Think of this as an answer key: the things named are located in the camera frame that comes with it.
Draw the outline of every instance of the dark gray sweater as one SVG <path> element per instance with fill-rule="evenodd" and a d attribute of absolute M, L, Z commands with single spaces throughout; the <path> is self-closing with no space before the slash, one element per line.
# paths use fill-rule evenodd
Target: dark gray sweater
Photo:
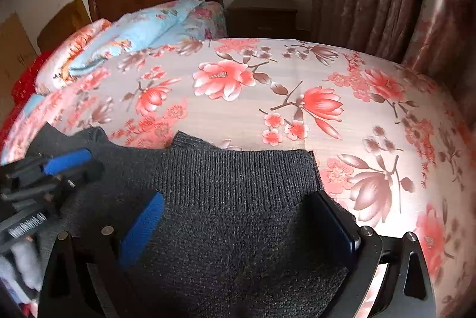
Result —
<path fill-rule="evenodd" d="M 125 148 L 101 128 L 68 137 L 49 125 L 28 153 L 78 148 L 105 172 L 42 232 L 43 262 L 61 230 L 125 232 L 159 191 L 160 223 L 126 270 L 153 316 L 317 317 L 347 274 L 327 257 L 306 207 L 322 189 L 312 153 L 228 152 L 183 133 L 169 149 Z"/>

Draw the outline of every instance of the floral quilt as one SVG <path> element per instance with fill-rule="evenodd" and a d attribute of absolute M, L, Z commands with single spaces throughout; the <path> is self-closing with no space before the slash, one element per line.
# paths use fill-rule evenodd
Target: floral quilt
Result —
<path fill-rule="evenodd" d="M 102 126 L 139 148 L 182 130 L 224 149 L 313 150 L 326 192 L 359 225 L 418 235 L 440 316 L 474 274 L 470 132 L 449 94 L 398 64 L 296 40 L 187 41 L 113 57 L 51 93 L 17 120 L 4 158 L 23 157 L 45 122 L 65 134 Z"/>

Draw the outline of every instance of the metal screw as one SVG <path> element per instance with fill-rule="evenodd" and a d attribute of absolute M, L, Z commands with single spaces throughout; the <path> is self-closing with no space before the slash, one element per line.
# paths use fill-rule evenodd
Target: metal screw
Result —
<path fill-rule="evenodd" d="M 58 234 L 58 240 L 65 240 L 68 237 L 68 233 L 66 231 L 61 231 Z"/>
<path fill-rule="evenodd" d="M 417 236 L 413 232 L 407 232 L 405 236 L 410 241 L 417 241 Z"/>
<path fill-rule="evenodd" d="M 108 236 L 110 235 L 111 233 L 114 232 L 114 228 L 111 227 L 110 225 L 104 227 L 102 230 L 101 230 L 101 233 L 104 235 L 104 236 Z"/>
<path fill-rule="evenodd" d="M 364 226 L 360 227 L 360 231 L 365 236 L 372 236 L 374 234 L 374 230 L 371 227 L 369 227 L 368 225 L 364 225 Z"/>

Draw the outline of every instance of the nightstand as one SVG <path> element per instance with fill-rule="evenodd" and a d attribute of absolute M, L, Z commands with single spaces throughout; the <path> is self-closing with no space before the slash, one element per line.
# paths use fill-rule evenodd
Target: nightstand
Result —
<path fill-rule="evenodd" d="M 231 38 L 292 39 L 296 36 L 294 0 L 234 0 L 227 8 Z"/>

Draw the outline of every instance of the curtain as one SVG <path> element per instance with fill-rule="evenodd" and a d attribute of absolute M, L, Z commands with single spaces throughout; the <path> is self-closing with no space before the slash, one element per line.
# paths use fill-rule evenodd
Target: curtain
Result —
<path fill-rule="evenodd" d="M 475 22 L 474 0 L 313 0 L 311 40 L 433 77 L 476 133 Z"/>

